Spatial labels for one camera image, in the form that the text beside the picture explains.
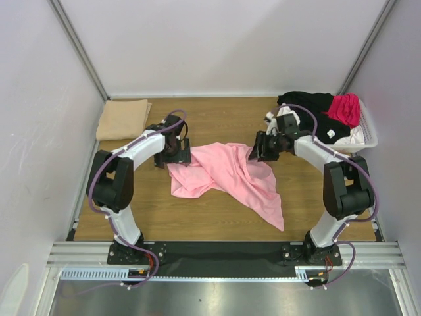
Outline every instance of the crumpled pink fabric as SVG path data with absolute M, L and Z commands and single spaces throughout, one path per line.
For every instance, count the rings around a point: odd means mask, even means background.
M 360 124 L 360 99 L 352 93 L 335 95 L 326 114 L 339 122 L 354 128 Z
M 281 197 L 276 193 L 272 168 L 263 162 L 249 161 L 250 152 L 250 147 L 232 143 L 191 148 L 189 166 L 168 164 L 171 194 L 191 199 L 210 189 L 221 190 L 284 231 Z

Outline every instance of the gray floor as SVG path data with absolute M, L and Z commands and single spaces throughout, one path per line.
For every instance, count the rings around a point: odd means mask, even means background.
M 387 270 L 353 270 L 328 290 L 302 283 L 149 282 L 127 291 L 101 284 L 61 281 L 50 316 L 107 315 L 402 315 Z

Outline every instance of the laundry basket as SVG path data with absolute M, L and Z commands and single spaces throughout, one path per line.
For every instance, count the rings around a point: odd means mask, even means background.
M 364 103 L 360 100 L 361 118 L 360 125 L 364 132 L 365 144 L 341 144 L 341 145 L 328 145 L 328 147 L 340 151 L 342 153 L 356 153 L 364 148 L 376 147 L 378 139 L 376 131 L 374 130 L 373 121 L 368 113 L 368 110 Z

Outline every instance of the metal corner post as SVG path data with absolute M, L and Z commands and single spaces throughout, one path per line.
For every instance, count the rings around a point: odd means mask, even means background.
M 377 39 L 380 31 L 385 25 L 386 20 L 389 18 L 393 8 L 398 3 L 399 0 L 387 0 L 385 2 L 385 5 L 382 8 L 382 11 L 380 12 L 376 22 L 374 23 L 370 33 L 367 36 L 366 41 L 364 42 L 364 45 L 362 46 L 357 59 L 355 59 L 355 62 L 353 66 L 351 67 L 350 71 L 348 72 L 348 75 L 342 83 L 341 88 L 338 91 L 339 94 L 345 94 L 351 83 L 353 82 L 355 76 L 357 75 L 357 72 L 359 71 L 362 63 L 364 62 L 365 58 L 367 57 L 368 52 L 370 51 L 371 47 L 373 46 L 375 40 Z
M 91 60 L 89 59 L 69 17 L 66 14 L 66 11 L 64 10 L 64 7 L 60 0 L 48 0 L 48 2 L 51 5 L 51 8 L 53 9 L 54 13 L 56 14 L 60 24 L 62 25 L 64 31 L 67 34 L 68 39 L 70 40 L 73 48 L 75 49 L 76 53 L 78 54 L 82 64 L 84 65 L 88 75 L 91 77 L 92 82 L 95 84 L 95 86 L 98 89 L 99 94 L 101 97 L 106 101 L 108 99 L 107 92 L 105 91 L 105 88 L 103 84 L 101 83 L 101 80 L 98 77 L 97 72 L 95 71 Z

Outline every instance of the wooden tabletop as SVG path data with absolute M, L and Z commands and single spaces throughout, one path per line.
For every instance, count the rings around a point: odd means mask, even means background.
M 174 109 L 187 111 L 191 146 L 214 142 L 253 146 L 258 130 L 265 130 L 265 114 L 276 106 L 273 97 L 150 99 L 147 125 L 160 122 Z M 104 141 L 113 150 L 129 140 Z M 210 190 L 198 199 L 171 196 L 168 170 L 146 161 L 135 172 L 131 203 L 135 221 L 147 240 L 303 240 L 321 217 L 322 175 L 305 160 L 282 153 L 269 163 L 282 199 L 285 231 L 266 223 L 229 194 Z M 111 240 L 104 216 L 84 201 L 75 240 Z M 353 223 L 342 240 L 375 240 L 370 222 Z

